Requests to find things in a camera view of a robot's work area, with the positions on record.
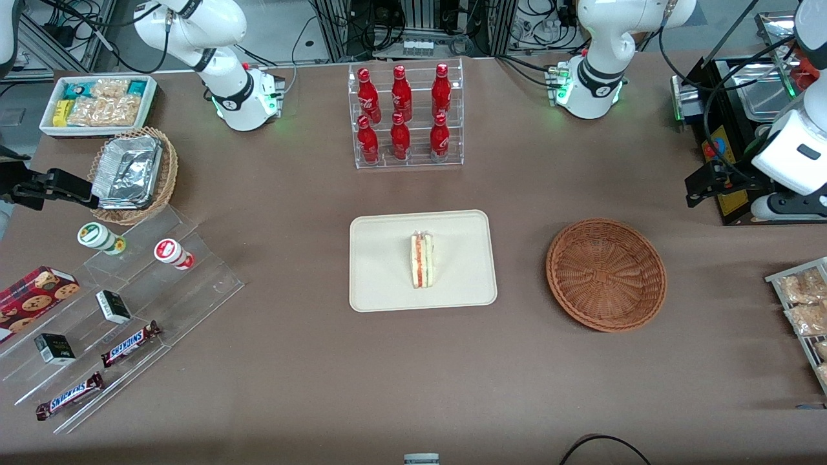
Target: yellow snack package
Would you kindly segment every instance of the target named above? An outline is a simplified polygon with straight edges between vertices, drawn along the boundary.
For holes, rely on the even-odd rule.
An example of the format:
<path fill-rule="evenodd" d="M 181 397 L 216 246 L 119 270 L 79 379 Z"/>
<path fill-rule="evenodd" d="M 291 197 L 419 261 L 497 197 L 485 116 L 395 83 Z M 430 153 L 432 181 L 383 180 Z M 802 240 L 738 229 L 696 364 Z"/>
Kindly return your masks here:
<path fill-rule="evenodd" d="M 66 127 L 66 118 L 72 112 L 74 100 L 58 100 L 55 105 L 55 115 L 52 116 L 52 126 Z"/>

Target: clear acrylic display stand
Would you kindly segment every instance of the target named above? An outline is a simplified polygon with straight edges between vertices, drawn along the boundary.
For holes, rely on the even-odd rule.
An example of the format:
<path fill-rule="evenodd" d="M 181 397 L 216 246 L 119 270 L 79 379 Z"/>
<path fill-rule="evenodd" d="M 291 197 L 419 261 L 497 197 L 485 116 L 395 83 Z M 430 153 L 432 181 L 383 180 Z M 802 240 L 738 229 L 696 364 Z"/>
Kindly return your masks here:
<path fill-rule="evenodd" d="M 796 304 L 791 303 L 789 300 L 787 300 L 786 295 L 784 295 L 784 292 L 782 291 L 780 285 L 781 278 L 785 276 L 796 275 L 798 273 L 801 273 L 802 271 L 807 271 L 812 268 L 815 268 L 821 275 L 821 279 L 823 279 L 825 283 L 827 283 L 827 268 L 825 268 L 826 266 L 827 257 L 809 261 L 804 265 L 795 266 L 793 268 L 790 268 L 789 270 L 784 270 L 780 273 L 776 273 L 774 275 L 767 276 L 766 278 L 764 278 L 766 282 L 772 284 L 772 288 L 776 291 L 778 299 L 781 301 L 781 305 L 784 307 L 784 315 L 787 317 L 787 319 L 790 320 L 790 324 L 792 324 L 793 328 L 796 326 L 796 322 L 791 317 L 790 310 L 794 306 L 796 306 Z M 823 335 L 801 336 L 800 334 L 798 334 L 798 332 L 796 332 L 796 337 L 798 338 L 798 341 L 801 343 L 801 346 L 804 348 L 804 354 L 807 356 L 807 360 L 810 361 L 810 366 L 813 368 L 813 372 L 815 372 L 815 368 L 817 366 L 827 362 L 826 360 L 823 360 L 819 355 L 818 351 L 815 350 L 815 345 L 817 343 L 820 343 L 821 341 L 824 341 L 827 337 Z M 825 383 L 825 380 L 821 379 L 821 376 L 818 376 L 818 373 L 816 373 L 815 377 L 819 380 L 819 384 L 821 384 L 821 390 L 825 393 L 825 395 L 827 395 L 827 383 Z"/>
<path fill-rule="evenodd" d="M 195 226 L 170 206 L 123 236 L 127 240 L 124 253 L 98 252 L 87 260 L 74 272 L 82 290 L 65 307 L 53 309 L 30 324 L 25 334 L 18 334 L 17 340 L 8 341 L 10 345 L 0 354 L 2 397 L 30 410 L 32 422 L 36 422 L 39 404 L 101 372 L 103 391 L 88 394 L 52 418 L 37 422 L 56 434 L 77 428 L 244 286 L 207 248 Z M 177 240 L 194 255 L 192 268 L 180 271 L 155 259 L 152 249 L 165 237 Z M 95 299 L 102 289 L 120 294 L 132 314 L 129 323 L 115 324 L 103 317 Z M 152 320 L 163 330 L 161 334 L 112 367 L 103 367 L 101 354 Z M 44 363 L 33 341 L 40 333 L 64 335 L 77 359 L 63 367 Z"/>
<path fill-rule="evenodd" d="M 431 160 L 431 128 L 433 115 L 431 113 L 431 87 L 437 75 L 437 64 L 448 65 L 448 80 L 451 81 L 451 110 L 447 114 L 447 127 L 451 132 L 448 140 L 448 153 L 445 161 Z M 347 97 L 351 105 L 351 131 L 353 132 L 353 153 L 355 154 L 356 168 L 404 168 L 406 166 L 439 167 L 445 165 L 462 165 L 465 160 L 464 134 L 465 126 L 462 89 L 465 85 L 462 75 L 461 60 L 413 60 L 405 61 L 405 73 L 413 91 L 413 118 L 407 122 L 411 133 L 411 153 L 406 161 L 397 160 L 393 155 L 393 145 L 390 140 L 390 129 L 393 126 L 391 115 L 394 114 L 393 99 L 390 90 L 394 85 L 392 69 L 370 70 L 370 80 L 379 92 L 379 107 L 382 111 L 382 121 L 373 125 L 379 138 L 379 163 L 368 165 L 361 155 L 359 140 L 356 134 L 359 127 L 356 119 L 362 114 L 359 106 L 359 79 L 356 72 L 364 65 L 350 65 L 348 70 Z"/>

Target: empty wicker basket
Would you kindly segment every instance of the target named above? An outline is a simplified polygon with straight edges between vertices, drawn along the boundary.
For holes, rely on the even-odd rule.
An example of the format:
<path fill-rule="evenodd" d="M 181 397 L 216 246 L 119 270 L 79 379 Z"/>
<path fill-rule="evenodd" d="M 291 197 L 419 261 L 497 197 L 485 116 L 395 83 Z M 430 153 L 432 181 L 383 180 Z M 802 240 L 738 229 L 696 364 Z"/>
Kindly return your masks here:
<path fill-rule="evenodd" d="M 667 293 L 655 247 L 631 227 L 605 218 L 586 219 L 557 234 L 548 248 L 546 277 L 572 318 L 610 333 L 651 321 Z"/>

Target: teal snack package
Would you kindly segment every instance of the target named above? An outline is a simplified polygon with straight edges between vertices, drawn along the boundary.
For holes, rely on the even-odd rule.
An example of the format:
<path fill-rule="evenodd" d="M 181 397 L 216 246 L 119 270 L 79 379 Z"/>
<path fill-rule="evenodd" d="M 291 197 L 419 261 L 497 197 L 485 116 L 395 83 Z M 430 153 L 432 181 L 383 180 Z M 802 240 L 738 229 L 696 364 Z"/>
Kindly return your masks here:
<path fill-rule="evenodd" d="M 68 84 L 63 92 L 63 100 L 75 100 L 77 97 L 92 97 L 94 82 Z"/>
<path fill-rule="evenodd" d="M 144 89 L 146 89 L 146 81 L 132 81 L 131 83 L 129 83 L 128 93 L 133 93 L 135 95 L 143 95 Z"/>

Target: snickers bar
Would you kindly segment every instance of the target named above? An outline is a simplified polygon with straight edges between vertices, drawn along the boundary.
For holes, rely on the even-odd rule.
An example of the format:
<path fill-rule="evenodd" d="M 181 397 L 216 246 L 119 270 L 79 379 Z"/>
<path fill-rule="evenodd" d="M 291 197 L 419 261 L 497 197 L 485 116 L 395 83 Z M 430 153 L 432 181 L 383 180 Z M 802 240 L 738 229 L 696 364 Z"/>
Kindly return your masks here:
<path fill-rule="evenodd" d="M 99 372 L 95 372 L 91 378 L 88 380 L 78 384 L 77 386 L 69 389 L 68 391 L 64 392 L 58 397 L 52 399 L 51 402 L 45 402 L 37 406 L 37 411 L 35 414 L 37 415 L 38 421 L 43 421 L 55 414 L 58 410 L 66 407 L 67 405 L 71 404 L 72 402 L 77 401 L 84 395 L 87 395 L 89 392 L 102 390 L 103 389 L 103 378 Z"/>
<path fill-rule="evenodd" d="M 160 333 L 160 328 L 158 328 L 158 324 L 153 319 L 151 323 L 141 328 L 141 331 L 138 331 L 126 341 L 118 344 L 111 351 L 101 355 L 101 359 L 103 359 L 103 367 L 111 367 L 118 359 L 124 358 L 134 352 L 137 348 L 142 346 L 158 333 Z"/>

